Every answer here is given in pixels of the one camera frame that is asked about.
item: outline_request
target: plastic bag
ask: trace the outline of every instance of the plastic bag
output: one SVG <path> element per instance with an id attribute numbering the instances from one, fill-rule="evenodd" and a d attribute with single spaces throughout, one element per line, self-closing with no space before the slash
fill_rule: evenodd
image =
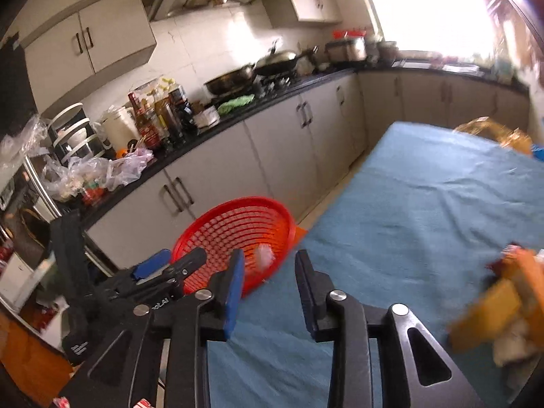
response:
<path id="1" fill-rule="evenodd" d="M 138 148 L 124 158 L 110 161 L 105 178 L 97 180 L 99 187 L 113 191 L 120 185 L 127 185 L 139 180 L 143 169 L 152 159 L 152 151 Z"/>
<path id="2" fill-rule="evenodd" d="M 0 142 L 0 170 L 14 169 L 24 156 L 38 156 L 47 153 L 40 148 L 40 142 L 47 136 L 47 126 L 37 116 L 28 120 L 16 137 L 6 135 Z"/>
<path id="3" fill-rule="evenodd" d="M 42 183 L 49 195 L 57 201 L 77 196 L 86 185 L 96 183 L 102 189 L 115 190 L 140 179 L 143 169 L 153 159 L 153 152 L 138 148 L 116 161 L 105 158 L 70 158 L 68 167 L 46 156 Z"/>
<path id="4" fill-rule="evenodd" d="M 483 136 L 498 142 L 501 147 L 511 147 L 518 152 L 532 155 L 532 140 L 527 134 L 519 129 L 512 131 L 489 116 L 473 119 L 455 129 L 455 132 L 465 132 L 471 135 L 482 135 L 485 131 L 489 133 L 483 134 Z"/>

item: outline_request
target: red container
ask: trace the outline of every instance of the red container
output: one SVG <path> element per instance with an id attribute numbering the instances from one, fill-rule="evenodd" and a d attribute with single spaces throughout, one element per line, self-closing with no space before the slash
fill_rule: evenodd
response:
<path id="1" fill-rule="evenodd" d="M 278 201 L 262 197 L 241 198 L 215 207 L 198 218 L 178 239 L 172 250 L 174 263 L 196 247 L 206 250 L 206 264 L 184 283 L 186 294 L 205 288 L 211 275 L 228 266 L 232 250 L 245 256 L 243 295 L 268 279 L 284 261 L 295 240 L 296 226 L 289 211 Z M 257 268 L 254 253 L 268 244 L 274 261 L 265 270 Z"/>

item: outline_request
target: white tile wall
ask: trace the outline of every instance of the white tile wall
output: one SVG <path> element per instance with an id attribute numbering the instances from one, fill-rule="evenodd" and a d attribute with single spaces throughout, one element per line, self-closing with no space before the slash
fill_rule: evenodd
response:
<path id="1" fill-rule="evenodd" d="M 190 12 L 151 23 L 157 47 L 150 61 L 102 86 L 83 100 L 85 113 L 98 119 L 111 105 L 128 101 L 127 94 L 166 75 L 187 91 L 190 100 L 208 99 L 206 81 L 255 62 L 274 39 L 282 49 L 323 45 L 333 28 L 273 29 L 260 0 L 252 5 Z"/>

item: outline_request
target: sunlight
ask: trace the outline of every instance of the sunlight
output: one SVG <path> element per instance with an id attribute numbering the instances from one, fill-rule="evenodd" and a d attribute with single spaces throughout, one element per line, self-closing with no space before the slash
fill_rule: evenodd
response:
<path id="1" fill-rule="evenodd" d="M 373 0 L 385 39 L 401 50 L 471 57 L 493 54 L 493 28 L 483 0 Z"/>

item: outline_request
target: white cotton ball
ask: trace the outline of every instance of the white cotton ball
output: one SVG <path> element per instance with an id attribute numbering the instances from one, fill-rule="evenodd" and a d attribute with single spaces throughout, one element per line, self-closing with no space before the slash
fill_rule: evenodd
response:
<path id="1" fill-rule="evenodd" d="M 275 256 L 269 244 L 260 243 L 255 248 L 254 258 L 259 271 L 265 271 L 274 262 Z"/>

